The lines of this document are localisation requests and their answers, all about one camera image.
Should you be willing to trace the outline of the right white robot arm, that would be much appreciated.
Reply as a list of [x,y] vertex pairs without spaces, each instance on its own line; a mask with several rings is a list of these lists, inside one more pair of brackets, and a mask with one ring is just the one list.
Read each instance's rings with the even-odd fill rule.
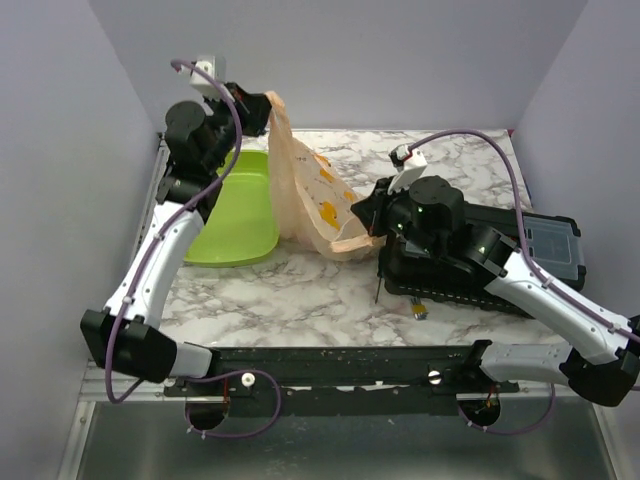
[[352,213],[385,244],[378,276],[394,295],[520,312],[561,342],[477,341],[460,379],[480,392],[494,382],[564,385],[615,407],[639,378],[639,320],[598,306],[535,264],[522,241],[469,220],[462,192],[439,176],[408,171],[377,181]]

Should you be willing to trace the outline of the orange printed plastic bag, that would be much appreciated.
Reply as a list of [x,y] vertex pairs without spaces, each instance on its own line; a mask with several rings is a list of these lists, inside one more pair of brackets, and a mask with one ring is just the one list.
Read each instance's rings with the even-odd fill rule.
[[386,238],[371,237],[351,206],[361,197],[329,160],[293,135],[284,101],[274,91],[268,133],[273,216],[282,240],[293,241],[334,261],[376,254]]

